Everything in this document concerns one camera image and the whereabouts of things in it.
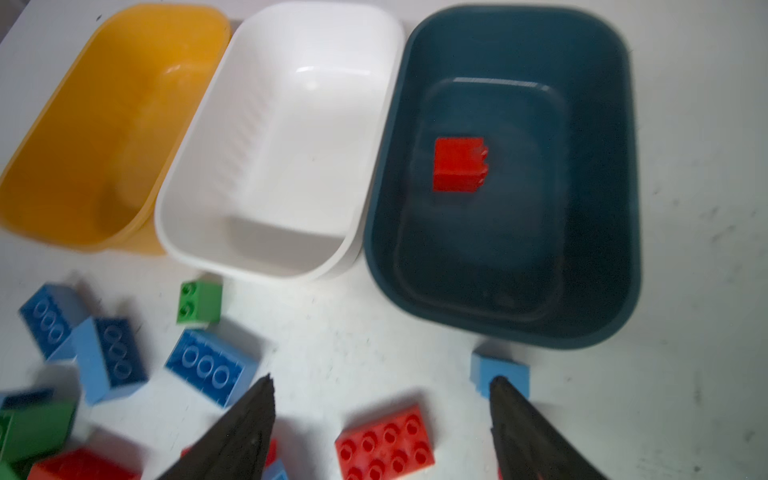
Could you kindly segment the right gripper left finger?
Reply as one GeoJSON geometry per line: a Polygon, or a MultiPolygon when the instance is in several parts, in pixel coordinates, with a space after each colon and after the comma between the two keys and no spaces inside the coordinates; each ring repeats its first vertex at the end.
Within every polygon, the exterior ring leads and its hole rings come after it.
{"type": "Polygon", "coordinates": [[[274,382],[265,375],[159,479],[260,479],[275,419],[274,382]]]}

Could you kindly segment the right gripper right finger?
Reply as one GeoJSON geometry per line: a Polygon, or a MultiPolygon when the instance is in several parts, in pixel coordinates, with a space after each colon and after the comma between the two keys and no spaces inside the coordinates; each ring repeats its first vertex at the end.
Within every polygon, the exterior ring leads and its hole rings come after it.
{"type": "Polygon", "coordinates": [[[506,378],[489,386],[491,433],[502,479],[603,479],[506,378]]]}

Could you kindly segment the small light blue lego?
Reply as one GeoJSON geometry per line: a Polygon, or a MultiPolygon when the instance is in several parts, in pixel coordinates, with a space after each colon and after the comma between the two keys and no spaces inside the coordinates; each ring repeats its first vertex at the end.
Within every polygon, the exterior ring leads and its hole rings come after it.
{"type": "Polygon", "coordinates": [[[508,380],[526,399],[530,398],[530,369],[527,365],[472,353],[470,380],[483,398],[490,398],[490,384],[497,376],[508,380]]]}

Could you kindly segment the small green lego brick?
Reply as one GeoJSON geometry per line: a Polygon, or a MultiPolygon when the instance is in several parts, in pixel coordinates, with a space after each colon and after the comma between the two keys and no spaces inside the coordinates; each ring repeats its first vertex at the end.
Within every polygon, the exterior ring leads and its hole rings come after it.
{"type": "Polygon", "coordinates": [[[177,324],[220,322],[223,299],[221,283],[195,280],[183,282],[179,291],[177,324]]]}

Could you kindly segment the light blue lego brick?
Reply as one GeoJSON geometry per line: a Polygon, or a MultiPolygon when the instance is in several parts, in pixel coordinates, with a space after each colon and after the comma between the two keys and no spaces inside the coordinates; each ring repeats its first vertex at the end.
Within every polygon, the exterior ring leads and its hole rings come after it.
{"type": "Polygon", "coordinates": [[[127,318],[91,316],[73,330],[72,340],[87,405],[128,397],[148,382],[127,318]]]}

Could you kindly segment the green lego brick top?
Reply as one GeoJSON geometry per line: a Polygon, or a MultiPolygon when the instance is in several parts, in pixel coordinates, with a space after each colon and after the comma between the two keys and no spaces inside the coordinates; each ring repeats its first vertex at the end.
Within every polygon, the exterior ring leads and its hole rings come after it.
{"type": "Polygon", "coordinates": [[[58,450],[69,437],[77,404],[52,401],[1,411],[1,461],[14,463],[58,450]]]}

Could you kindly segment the dark teal plastic bin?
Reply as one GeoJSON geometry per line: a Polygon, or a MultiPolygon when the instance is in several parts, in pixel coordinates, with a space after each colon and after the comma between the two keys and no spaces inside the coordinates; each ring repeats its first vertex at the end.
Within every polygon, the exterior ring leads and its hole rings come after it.
{"type": "Polygon", "coordinates": [[[417,317],[550,349],[628,321],[641,286],[631,64],[582,10],[461,5],[411,33],[364,235],[383,294],[417,317]],[[481,137],[476,192],[433,190],[435,142],[481,137]]]}

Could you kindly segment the white plastic bin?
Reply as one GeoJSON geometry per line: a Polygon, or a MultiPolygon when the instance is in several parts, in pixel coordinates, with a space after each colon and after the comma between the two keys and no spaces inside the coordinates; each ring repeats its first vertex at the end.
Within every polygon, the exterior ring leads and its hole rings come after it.
{"type": "Polygon", "coordinates": [[[255,282],[346,269],[405,43],[399,19],[360,3],[289,1],[245,19],[158,194],[165,251],[255,282]]]}

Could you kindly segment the red square lego brick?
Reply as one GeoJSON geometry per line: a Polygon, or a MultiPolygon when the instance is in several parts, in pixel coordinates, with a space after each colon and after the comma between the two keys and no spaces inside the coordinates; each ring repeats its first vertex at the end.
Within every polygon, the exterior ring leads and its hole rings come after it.
{"type": "Polygon", "coordinates": [[[488,175],[489,149],[481,137],[442,137],[435,142],[433,190],[476,192],[488,175]]]}

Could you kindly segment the yellow plastic bin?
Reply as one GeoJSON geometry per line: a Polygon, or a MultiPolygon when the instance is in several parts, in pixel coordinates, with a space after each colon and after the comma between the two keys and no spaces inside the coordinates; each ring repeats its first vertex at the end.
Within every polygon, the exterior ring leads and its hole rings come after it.
{"type": "Polygon", "coordinates": [[[231,35],[207,5],[109,17],[9,159],[3,228],[81,252],[162,254],[157,195],[231,35]]]}

